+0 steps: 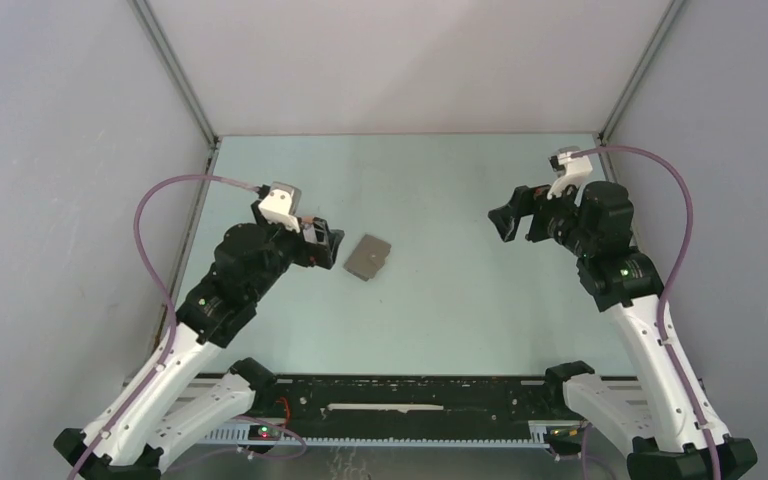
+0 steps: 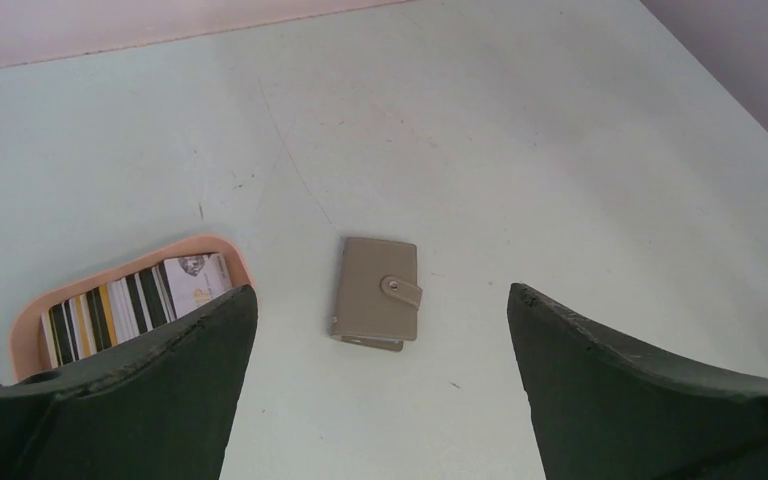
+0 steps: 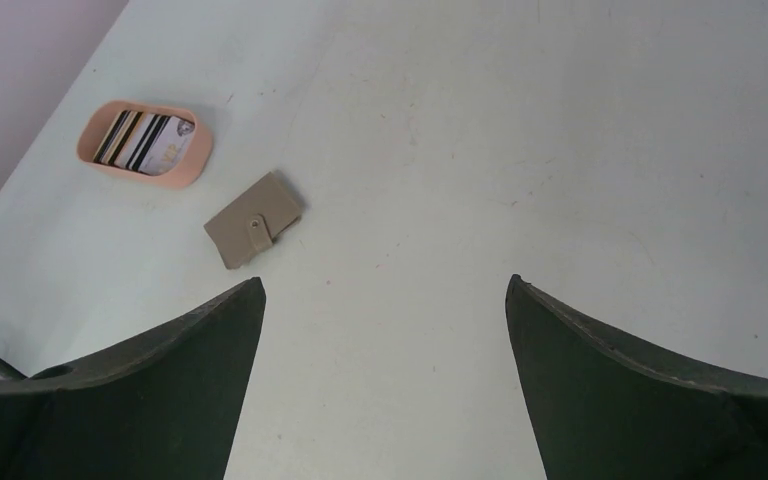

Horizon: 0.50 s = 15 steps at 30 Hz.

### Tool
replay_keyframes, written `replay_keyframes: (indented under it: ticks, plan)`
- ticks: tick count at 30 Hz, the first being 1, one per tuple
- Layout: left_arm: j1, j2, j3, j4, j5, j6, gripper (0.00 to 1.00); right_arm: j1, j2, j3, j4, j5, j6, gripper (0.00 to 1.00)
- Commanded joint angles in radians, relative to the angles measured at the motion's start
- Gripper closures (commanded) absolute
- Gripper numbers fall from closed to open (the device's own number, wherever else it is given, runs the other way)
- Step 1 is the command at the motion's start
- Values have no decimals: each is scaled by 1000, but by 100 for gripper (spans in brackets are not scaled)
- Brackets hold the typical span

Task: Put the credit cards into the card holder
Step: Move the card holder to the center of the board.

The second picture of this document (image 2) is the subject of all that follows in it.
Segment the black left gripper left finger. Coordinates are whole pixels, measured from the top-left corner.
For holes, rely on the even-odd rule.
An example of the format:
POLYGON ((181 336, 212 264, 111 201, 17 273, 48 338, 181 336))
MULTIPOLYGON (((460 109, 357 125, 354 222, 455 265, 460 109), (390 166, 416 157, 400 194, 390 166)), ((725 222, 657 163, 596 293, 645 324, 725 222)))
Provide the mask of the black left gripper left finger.
POLYGON ((0 479, 216 479, 258 325, 241 286, 102 353, 0 385, 0 479))

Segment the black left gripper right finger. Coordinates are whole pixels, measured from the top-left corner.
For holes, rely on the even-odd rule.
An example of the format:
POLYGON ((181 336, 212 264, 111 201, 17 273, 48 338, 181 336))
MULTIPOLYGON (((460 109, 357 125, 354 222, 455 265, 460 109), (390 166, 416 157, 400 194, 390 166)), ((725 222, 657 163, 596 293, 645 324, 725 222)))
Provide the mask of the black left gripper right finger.
POLYGON ((714 367, 511 286, 507 318, 549 479, 768 479, 768 378, 714 367))

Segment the taupe leather card holder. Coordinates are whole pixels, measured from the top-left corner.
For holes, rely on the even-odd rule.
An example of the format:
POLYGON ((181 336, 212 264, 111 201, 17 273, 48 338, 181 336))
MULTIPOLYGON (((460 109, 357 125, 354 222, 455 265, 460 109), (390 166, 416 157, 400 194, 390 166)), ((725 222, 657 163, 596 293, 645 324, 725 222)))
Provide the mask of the taupe leather card holder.
POLYGON ((422 296, 416 245, 347 237, 330 336, 344 343, 400 352, 405 343, 417 339, 422 296))

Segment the peach plastic card tray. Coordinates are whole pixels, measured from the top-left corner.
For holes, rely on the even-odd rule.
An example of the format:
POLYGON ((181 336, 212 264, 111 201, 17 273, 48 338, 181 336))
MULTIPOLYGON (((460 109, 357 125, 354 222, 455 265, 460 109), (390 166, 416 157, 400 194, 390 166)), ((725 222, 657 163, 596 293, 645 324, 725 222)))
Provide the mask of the peach plastic card tray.
POLYGON ((37 297, 19 313, 8 335, 8 351, 15 379, 22 381, 51 368, 41 326, 41 315, 50 307, 103 283, 153 266, 166 258, 211 252, 224 256, 234 287, 253 284, 244 257, 233 242, 221 236, 201 234, 164 245, 126 262, 119 262, 37 297))

